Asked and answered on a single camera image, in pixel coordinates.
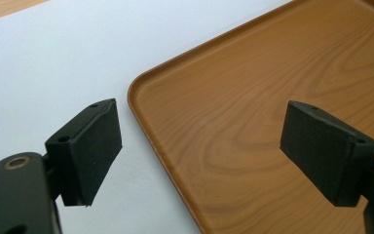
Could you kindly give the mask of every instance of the wood grain pattern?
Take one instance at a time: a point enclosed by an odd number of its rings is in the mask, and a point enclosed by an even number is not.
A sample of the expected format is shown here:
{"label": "wood grain pattern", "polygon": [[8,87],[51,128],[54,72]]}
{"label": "wood grain pattern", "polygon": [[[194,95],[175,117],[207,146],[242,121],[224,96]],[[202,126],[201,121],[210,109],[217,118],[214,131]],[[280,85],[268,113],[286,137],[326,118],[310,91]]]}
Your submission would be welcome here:
{"label": "wood grain pattern", "polygon": [[47,0],[0,0],[0,18],[46,1]]}
{"label": "wood grain pattern", "polygon": [[205,233],[363,233],[279,150],[290,99],[374,138],[374,1],[295,1],[139,76],[131,109]]}

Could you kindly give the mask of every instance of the clamp jaw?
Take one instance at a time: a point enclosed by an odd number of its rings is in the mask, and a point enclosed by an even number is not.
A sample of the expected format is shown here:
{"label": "clamp jaw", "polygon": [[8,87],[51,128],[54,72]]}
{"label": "clamp jaw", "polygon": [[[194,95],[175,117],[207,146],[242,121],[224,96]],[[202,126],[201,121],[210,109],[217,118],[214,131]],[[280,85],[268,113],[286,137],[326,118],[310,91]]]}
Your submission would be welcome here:
{"label": "clamp jaw", "polygon": [[280,149],[335,207],[355,207],[360,195],[367,233],[374,233],[374,139],[327,112],[290,101]]}

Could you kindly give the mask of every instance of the brown tray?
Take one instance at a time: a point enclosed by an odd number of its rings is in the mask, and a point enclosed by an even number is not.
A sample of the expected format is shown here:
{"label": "brown tray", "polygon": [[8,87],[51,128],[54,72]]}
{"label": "brown tray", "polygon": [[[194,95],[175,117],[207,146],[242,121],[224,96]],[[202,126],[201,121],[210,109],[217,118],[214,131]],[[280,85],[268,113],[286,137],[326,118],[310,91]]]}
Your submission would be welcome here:
{"label": "brown tray", "polygon": [[279,150],[290,99],[374,137],[374,0],[291,2],[140,75],[131,109],[205,233],[363,233]]}
{"label": "brown tray", "polygon": [[0,0],[0,18],[46,1],[47,0]]}

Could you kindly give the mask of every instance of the black clamp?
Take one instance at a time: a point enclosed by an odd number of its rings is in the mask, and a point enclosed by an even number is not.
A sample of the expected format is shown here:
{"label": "black clamp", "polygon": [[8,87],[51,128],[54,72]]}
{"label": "black clamp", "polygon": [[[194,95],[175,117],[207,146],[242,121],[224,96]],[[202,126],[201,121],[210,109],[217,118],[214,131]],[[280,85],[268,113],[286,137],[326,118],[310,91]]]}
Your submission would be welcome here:
{"label": "black clamp", "polygon": [[61,233],[55,199],[90,206],[122,148],[115,99],[94,103],[52,135],[47,154],[0,161],[0,234]]}
{"label": "black clamp", "polygon": [[355,207],[360,195],[367,233],[374,233],[374,139],[327,112],[290,101],[280,149],[336,207]]}

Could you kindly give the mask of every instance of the white surface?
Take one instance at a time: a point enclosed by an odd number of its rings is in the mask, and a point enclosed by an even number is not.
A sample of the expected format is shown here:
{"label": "white surface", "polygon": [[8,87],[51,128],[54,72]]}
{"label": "white surface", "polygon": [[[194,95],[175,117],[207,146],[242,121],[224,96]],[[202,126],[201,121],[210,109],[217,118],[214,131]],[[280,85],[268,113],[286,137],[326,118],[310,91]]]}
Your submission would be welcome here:
{"label": "white surface", "polygon": [[287,0],[52,0],[0,19],[0,160],[87,105],[118,104],[123,145],[93,205],[57,204],[63,233],[200,233],[127,103],[132,80]]}

